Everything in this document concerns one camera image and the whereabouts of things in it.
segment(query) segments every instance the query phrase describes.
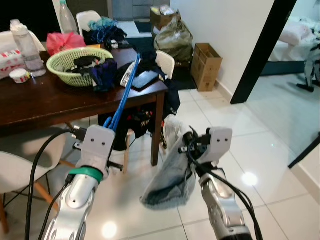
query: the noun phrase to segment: bottle cap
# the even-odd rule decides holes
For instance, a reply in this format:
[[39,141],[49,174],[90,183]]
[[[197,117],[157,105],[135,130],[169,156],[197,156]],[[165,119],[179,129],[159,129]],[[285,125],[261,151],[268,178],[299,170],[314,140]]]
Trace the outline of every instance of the bottle cap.
[[29,33],[26,25],[23,25],[18,19],[10,21],[10,31],[14,35],[25,35]]

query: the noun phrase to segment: white bottle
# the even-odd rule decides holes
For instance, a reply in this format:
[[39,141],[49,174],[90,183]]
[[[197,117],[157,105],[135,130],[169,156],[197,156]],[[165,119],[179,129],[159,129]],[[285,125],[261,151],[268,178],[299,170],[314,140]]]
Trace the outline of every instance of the white bottle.
[[46,73],[44,63],[28,28],[20,23],[18,19],[13,19],[11,20],[10,30],[28,71],[35,77],[44,75]]
[[67,7],[66,0],[60,0],[60,24],[63,33],[75,33],[78,34],[77,24],[74,16]]

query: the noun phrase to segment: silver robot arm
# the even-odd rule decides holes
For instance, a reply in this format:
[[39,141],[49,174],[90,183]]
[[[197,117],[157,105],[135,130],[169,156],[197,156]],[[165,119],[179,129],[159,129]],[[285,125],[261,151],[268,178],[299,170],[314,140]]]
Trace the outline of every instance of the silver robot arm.
[[[198,143],[203,154],[196,161],[204,165],[211,172],[227,180],[225,172],[218,168],[220,158],[225,155],[231,146],[232,129],[212,127],[207,130],[204,143]],[[187,145],[193,139],[192,135],[185,135]],[[244,216],[236,203],[234,191],[212,175],[195,168],[200,177],[202,197],[207,205],[209,220],[217,240],[252,240],[250,231],[245,224]]]
[[83,240],[86,219],[102,179],[109,176],[108,159],[116,134],[105,127],[90,126],[81,147],[81,160],[70,171],[75,177],[58,199],[59,209],[45,240]]

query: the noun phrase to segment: doormat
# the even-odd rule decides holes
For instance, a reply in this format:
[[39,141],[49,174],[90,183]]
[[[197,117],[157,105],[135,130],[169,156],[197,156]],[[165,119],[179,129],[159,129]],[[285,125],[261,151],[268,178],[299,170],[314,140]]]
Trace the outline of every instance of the doormat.
[[126,38],[137,53],[154,51],[154,39],[152,37]]
[[151,22],[140,22],[135,21],[136,28],[139,30],[139,33],[151,33]]
[[197,88],[188,67],[176,67],[173,72],[172,81],[174,81],[178,91]]

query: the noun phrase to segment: green band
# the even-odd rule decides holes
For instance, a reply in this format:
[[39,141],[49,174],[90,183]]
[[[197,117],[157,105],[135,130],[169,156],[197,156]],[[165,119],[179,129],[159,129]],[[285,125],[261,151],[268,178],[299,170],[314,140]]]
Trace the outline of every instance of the green band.
[[104,178],[104,175],[97,169],[92,167],[83,166],[80,168],[74,168],[69,172],[70,175],[77,175],[77,174],[84,174],[88,175],[98,181],[100,184],[102,179]]

